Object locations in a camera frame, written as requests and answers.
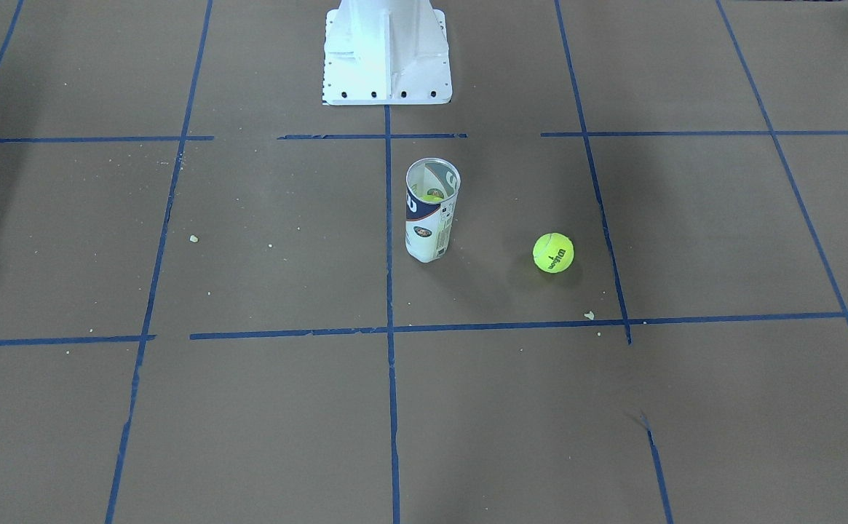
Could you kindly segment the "yellow Wilson tennis ball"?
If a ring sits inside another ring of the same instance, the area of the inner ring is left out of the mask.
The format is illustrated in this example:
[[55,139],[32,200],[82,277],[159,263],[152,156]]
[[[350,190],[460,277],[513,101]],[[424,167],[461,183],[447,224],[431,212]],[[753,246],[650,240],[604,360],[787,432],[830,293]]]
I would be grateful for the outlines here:
[[574,261],[576,249],[572,239],[559,232],[540,236],[531,250],[534,265],[544,273],[561,273],[569,269]]

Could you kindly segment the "clear tennis ball can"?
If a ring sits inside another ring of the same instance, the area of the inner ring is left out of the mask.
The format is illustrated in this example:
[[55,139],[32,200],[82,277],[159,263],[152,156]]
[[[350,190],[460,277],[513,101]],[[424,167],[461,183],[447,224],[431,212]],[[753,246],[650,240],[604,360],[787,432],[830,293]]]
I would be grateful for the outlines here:
[[[433,188],[444,193],[443,202],[422,202],[419,197]],[[417,261],[427,264],[447,252],[460,188],[460,173],[444,159],[423,158],[407,170],[405,248]]]

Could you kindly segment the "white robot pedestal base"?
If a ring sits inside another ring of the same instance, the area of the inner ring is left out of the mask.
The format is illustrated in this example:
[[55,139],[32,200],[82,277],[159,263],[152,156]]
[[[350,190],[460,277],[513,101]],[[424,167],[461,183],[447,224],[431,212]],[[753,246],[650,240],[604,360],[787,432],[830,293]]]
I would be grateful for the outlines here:
[[429,1],[341,1],[326,13],[323,49],[327,106],[453,99],[447,20]]

